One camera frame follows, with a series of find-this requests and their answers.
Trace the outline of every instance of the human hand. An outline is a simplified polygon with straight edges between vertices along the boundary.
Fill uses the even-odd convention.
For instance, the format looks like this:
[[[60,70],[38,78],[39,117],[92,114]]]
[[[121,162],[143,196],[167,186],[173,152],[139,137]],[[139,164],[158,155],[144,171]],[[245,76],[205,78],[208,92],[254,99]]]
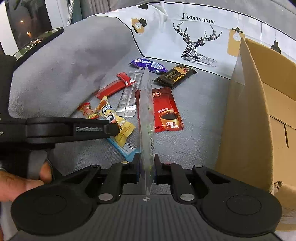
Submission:
[[[40,180],[30,180],[15,176],[6,171],[0,170],[0,202],[14,201],[20,194],[44,183],[52,181],[51,168],[45,162],[39,173]],[[0,227],[0,241],[3,241],[3,233]]]

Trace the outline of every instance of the circular pad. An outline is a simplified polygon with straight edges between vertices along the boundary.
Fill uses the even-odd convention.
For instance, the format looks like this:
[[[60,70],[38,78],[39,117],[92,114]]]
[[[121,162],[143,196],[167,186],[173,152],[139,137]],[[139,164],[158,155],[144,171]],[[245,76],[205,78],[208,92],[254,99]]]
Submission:
[[[252,215],[260,210],[261,203],[254,197],[237,195],[227,200],[227,207],[240,215]]]
[[[216,229],[239,237],[272,232],[281,218],[281,205],[274,196],[239,182],[212,185],[201,211]]]
[[[83,225],[92,207],[92,200],[74,185],[44,185],[18,196],[11,206],[11,216],[18,229],[51,236]]]

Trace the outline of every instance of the red coffee sachet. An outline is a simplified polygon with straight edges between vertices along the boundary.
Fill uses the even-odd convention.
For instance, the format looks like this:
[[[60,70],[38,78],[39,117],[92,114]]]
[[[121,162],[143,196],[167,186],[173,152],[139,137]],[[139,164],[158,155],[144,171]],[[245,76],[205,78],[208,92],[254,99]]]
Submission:
[[[152,89],[155,132],[183,130],[183,122],[170,87]],[[136,105],[139,119],[140,90],[136,91]]]

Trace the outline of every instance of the clear plastic bag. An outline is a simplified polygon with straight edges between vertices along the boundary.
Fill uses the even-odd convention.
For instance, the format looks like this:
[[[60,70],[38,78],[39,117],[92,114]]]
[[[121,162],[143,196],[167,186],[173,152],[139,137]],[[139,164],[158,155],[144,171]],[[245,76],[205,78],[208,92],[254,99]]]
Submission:
[[[141,126],[141,177],[145,182],[145,194],[149,195],[154,177],[154,110],[152,86],[147,66],[142,79],[138,111]]]

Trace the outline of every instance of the purple biscuit wrapper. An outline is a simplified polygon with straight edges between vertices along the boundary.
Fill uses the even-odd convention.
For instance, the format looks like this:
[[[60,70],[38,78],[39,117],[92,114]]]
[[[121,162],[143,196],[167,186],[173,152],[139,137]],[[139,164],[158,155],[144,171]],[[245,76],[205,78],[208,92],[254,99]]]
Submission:
[[[156,73],[156,74],[162,74],[166,73],[168,70],[159,63],[156,63],[154,61],[144,59],[144,58],[137,58],[130,62],[133,66],[139,68],[139,69],[145,69],[146,65],[148,66],[148,70],[150,72]]]

